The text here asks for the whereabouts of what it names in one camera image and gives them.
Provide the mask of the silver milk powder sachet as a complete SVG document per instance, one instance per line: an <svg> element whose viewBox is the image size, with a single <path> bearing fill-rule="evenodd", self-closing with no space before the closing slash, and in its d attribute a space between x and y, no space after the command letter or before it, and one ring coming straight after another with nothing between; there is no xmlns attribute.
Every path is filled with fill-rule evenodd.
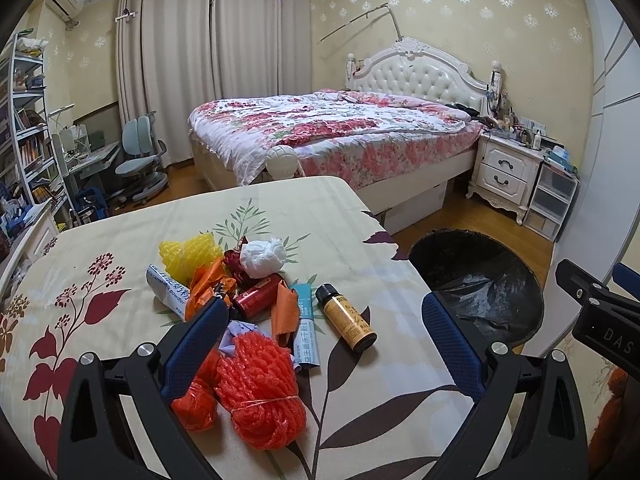
<svg viewBox="0 0 640 480"><path fill-rule="evenodd" d="M181 321L184 321L186 319L186 303L190 297L190 290L157 266L148 266L145 278L160 303L168 307Z"/></svg>

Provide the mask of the yellow small bottle black cap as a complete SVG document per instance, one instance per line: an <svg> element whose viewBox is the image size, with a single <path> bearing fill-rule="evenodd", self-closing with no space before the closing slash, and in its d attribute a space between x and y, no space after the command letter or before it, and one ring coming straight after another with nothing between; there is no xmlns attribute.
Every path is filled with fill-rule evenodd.
<svg viewBox="0 0 640 480"><path fill-rule="evenodd" d="M331 284L316 290L318 304L337 333L353 352L363 353L375 343L378 335L355 307Z"/></svg>

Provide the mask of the orange foil wrapper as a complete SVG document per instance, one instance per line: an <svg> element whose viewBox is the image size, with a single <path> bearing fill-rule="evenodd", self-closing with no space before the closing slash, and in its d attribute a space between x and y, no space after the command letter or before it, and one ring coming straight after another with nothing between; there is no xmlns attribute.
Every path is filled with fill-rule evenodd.
<svg viewBox="0 0 640 480"><path fill-rule="evenodd" d="M223 258L209 266L200 266L190 285L184 319L190 321L211 299L221 299L230 308L237 288L236 279L228 272Z"/></svg>

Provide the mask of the dark red ribbon bundle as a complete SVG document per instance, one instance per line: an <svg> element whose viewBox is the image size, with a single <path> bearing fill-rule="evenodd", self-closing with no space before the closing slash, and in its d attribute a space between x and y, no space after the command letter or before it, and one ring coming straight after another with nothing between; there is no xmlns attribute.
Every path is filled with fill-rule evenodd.
<svg viewBox="0 0 640 480"><path fill-rule="evenodd" d="M247 238L243 236L235 248L224 252L224 266L239 286L246 286L250 282L250 277L241 263L241 250L246 243Z"/></svg>

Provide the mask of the bed with floral quilt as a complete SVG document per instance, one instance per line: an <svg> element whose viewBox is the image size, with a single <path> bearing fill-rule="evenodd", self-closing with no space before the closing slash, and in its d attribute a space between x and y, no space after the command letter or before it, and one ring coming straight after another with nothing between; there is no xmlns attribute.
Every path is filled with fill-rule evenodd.
<svg viewBox="0 0 640 480"><path fill-rule="evenodd" d="M344 86L208 102L190 114L189 136L215 191L273 180L266 153L287 145L304 177L338 177L382 214L469 171L488 116L458 103Z"/></svg>

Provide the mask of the white two-drawer nightstand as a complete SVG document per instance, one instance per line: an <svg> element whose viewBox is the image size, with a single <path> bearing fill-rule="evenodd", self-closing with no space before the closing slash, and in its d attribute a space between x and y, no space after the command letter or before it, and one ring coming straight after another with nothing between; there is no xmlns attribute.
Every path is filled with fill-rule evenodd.
<svg viewBox="0 0 640 480"><path fill-rule="evenodd" d="M541 151L484 131L465 197L478 195L492 208L512 212L521 226L543 161Z"/></svg>

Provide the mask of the plastic drawer unit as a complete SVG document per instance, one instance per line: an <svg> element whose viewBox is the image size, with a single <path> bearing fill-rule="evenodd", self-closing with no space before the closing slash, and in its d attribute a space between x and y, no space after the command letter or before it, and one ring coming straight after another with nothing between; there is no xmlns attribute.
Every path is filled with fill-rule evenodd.
<svg viewBox="0 0 640 480"><path fill-rule="evenodd" d="M578 188L579 180L574 174L543 162L530 196L524 226L555 243L570 216Z"/></svg>

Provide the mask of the blue-grey desk chair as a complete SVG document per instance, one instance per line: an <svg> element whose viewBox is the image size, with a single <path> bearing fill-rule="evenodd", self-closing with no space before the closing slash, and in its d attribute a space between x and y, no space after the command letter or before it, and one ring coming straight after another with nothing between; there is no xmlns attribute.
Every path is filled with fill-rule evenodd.
<svg viewBox="0 0 640 480"><path fill-rule="evenodd" d="M146 204L168 185L168 175L160 168L166 143L154 133L156 111L131 119L122 130L122 149L127 159L115 169L117 177L130 179L117 195L119 205Z"/></svg>

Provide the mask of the red small bottle black cap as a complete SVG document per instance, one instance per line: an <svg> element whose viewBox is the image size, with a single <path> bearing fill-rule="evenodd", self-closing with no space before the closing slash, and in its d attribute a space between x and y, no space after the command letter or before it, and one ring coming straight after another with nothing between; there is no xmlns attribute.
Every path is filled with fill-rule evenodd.
<svg viewBox="0 0 640 480"><path fill-rule="evenodd" d="M230 312L236 320L249 321L269 310L277 299L278 285L282 281L279 274L271 274L241 292L232 300Z"/></svg>

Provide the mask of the cardboard box under bed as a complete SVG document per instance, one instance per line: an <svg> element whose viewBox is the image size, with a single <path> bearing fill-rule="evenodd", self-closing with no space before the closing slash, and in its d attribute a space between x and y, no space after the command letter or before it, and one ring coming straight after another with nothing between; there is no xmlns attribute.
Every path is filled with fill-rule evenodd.
<svg viewBox="0 0 640 480"><path fill-rule="evenodd" d="M385 214L384 228L390 234L396 234L441 210L444 206L446 192L447 183L442 182L434 188L390 208Z"/></svg>

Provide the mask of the orange-red foam net small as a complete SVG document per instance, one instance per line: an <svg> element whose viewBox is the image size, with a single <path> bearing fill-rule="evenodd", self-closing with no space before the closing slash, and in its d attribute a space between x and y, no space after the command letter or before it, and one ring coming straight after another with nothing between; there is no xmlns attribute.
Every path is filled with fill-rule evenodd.
<svg viewBox="0 0 640 480"><path fill-rule="evenodd" d="M215 398L216 368L220 359L217 349L209 351L186 394L171 403L174 413L186 431L201 432L212 429L217 419Z"/></svg>

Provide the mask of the black trash bin with liner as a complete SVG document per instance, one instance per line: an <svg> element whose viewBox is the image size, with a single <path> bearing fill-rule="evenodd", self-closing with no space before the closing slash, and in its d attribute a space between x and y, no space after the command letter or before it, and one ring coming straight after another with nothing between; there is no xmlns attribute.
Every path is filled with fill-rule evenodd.
<svg viewBox="0 0 640 480"><path fill-rule="evenodd" d="M440 229L413 244L409 261L442 302L490 340L525 344L540 329L544 296L510 248L475 231Z"/></svg>

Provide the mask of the red foam net large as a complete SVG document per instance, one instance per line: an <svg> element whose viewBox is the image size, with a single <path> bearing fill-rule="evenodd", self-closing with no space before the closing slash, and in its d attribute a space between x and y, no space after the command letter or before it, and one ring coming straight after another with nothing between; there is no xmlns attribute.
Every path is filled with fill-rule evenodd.
<svg viewBox="0 0 640 480"><path fill-rule="evenodd" d="M215 393L232 427L246 444L274 451L291 444L306 428L292 353L259 332L231 339L232 356L217 363Z"/></svg>

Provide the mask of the floral cream tablecloth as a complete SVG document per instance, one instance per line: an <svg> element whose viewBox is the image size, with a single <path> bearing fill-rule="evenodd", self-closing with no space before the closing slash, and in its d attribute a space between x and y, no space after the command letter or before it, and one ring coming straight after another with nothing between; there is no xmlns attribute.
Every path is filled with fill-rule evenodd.
<svg viewBox="0 0 640 480"><path fill-rule="evenodd" d="M422 320L418 271L336 177L229 188L61 233L1 317L1 409L38 471L122 478L104 444L60 460L79 375L128 358L151 377L163 336L198 314L194 364L152 399L116 401L134 463L176 474L186 445L224 479L423 479L472 410Z"/></svg>

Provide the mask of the white tufted headboard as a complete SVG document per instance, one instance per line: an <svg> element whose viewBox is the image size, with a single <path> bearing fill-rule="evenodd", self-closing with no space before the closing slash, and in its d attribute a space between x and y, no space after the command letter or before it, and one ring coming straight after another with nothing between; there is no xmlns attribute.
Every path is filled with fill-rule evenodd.
<svg viewBox="0 0 640 480"><path fill-rule="evenodd" d="M370 58L357 60L353 53L347 57L345 87L352 91L458 103L488 116L488 86L465 62L412 37L397 40Z"/></svg>

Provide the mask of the lavender paper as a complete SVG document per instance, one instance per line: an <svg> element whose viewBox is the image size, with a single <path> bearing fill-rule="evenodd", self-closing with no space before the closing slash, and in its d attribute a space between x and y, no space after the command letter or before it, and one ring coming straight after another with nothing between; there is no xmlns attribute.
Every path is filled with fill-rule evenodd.
<svg viewBox="0 0 640 480"><path fill-rule="evenodd" d="M226 330L222 334L218 350L228 358L235 357L235 338L248 333L262 333L262 330L258 325L242 322L242 321L230 321Z"/></svg>

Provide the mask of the study desk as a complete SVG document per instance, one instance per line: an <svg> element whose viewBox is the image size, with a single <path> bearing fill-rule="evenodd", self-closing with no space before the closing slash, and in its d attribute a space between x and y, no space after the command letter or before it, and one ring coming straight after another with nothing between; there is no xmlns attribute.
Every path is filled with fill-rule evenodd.
<svg viewBox="0 0 640 480"><path fill-rule="evenodd" d="M53 131L54 156L66 190L74 198L86 186L103 188L100 174L120 153L118 141L107 143L101 130L88 133L84 124Z"/></svg>

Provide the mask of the yellow foam net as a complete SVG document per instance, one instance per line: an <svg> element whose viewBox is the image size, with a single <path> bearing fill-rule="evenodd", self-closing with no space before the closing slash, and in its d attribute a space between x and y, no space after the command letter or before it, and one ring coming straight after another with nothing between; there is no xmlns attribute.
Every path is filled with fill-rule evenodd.
<svg viewBox="0 0 640 480"><path fill-rule="evenodd" d="M196 270L210 266L222 257L222 248L212 233L205 232L184 242L164 240L158 245L165 272L175 281L189 286Z"/></svg>

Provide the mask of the teal white sachet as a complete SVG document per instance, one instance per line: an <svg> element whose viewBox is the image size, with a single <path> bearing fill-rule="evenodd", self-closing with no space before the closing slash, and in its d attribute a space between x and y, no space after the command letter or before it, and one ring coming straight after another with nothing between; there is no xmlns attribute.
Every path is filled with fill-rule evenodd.
<svg viewBox="0 0 640 480"><path fill-rule="evenodd" d="M297 294L299 308L299 322L293 340L294 359L301 368L319 367L320 356L316 328L314 327L311 286L309 284L295 284L292 289Z"/></svg>

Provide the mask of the white tissue ball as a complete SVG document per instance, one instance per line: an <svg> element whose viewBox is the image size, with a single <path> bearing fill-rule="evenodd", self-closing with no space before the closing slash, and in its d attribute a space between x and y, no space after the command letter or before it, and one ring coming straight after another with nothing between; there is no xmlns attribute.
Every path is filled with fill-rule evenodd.
<svg viewBox="0 0 640 480"><path fill-rule="evenodd" d="M282 240L253 240L240 250L240 265L253 280L266 278L282 269L286 260L286 250Z"/></svg>

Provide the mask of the white bookshelf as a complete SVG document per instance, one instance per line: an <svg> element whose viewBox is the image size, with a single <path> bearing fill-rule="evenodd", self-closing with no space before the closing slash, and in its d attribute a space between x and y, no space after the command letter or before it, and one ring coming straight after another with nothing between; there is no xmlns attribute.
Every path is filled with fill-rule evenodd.
<svg viewBox="0 0 640 480"><path fill-rule="evenodd" d="M1 51L1 188L22 206L49 204L64 231L74 226L76 212L50 129L47 44L28 28L16 32Z"/></svg>

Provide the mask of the orange paper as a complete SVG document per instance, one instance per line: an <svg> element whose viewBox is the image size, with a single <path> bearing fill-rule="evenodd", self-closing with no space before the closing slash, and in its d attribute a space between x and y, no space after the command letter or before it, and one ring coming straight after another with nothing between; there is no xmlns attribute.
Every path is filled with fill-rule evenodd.
<svg viewBox="0 0 640 480"><path fill-rule="evenodd" d="M285 281L280 281L276 303L270 313L271 337L280 347L287 347L295 335L299 315L297 292L289 288Z"/></svg>

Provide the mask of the metal canopy rod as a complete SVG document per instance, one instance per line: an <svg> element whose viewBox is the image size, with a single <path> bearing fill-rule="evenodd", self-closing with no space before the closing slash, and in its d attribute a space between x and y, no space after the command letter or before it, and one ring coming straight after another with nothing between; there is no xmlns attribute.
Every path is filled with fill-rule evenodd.
<svg viewBox="0 0 640 480"><path fill-rule="evenodd" d="M386 3L380 4L379 6L376 6L375 8L372 8L370 10L364 11L363 13L355 16L354 18L351 18L349 21L341 24L337 28L334 28L328 34L326 34L323 37L321 37L317 41L317 44L322 44L323 41L326 41L328 38L334 36L335 34L340 32L341 30L345 29L346 27L348 27L348 26L350 26L352 24L357 23L360 20L368 20L370 18L370 16L373 15L373 14L375 14L378 18L380 16L382 16L382 15L388 15L390 17L390 19L392 20L392 23L393 23L393 28L394 28L395 35L396 35L396 40L397 41L401 41L401 40L404 39L404 35L400 31L398 19L396 18L395 12L394 12L392 6L390 5L390 3L386 2Z"/></svg>

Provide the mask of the beige curtains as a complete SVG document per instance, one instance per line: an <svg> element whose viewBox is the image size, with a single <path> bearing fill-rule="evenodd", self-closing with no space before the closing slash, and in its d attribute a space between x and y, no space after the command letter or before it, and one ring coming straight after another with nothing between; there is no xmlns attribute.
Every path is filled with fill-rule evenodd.
<svg viewBox="0 0 640 480"><path fill-rule="evenodd" d="M120 119L153 113L166 165L191 158L195 107L311 89L311 0L119 0L117 11Z"/></svg>

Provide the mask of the white round bedpost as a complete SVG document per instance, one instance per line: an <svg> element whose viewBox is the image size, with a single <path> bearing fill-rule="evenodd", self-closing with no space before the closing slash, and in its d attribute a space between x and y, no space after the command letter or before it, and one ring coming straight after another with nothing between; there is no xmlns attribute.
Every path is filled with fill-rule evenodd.
<svg viewBox="0 0 640 480"><path fill-rule="evenodd" d="M294 151L287 145L277 145L266 153L266 170L273 180L288 180L305 175Z"/></svg>

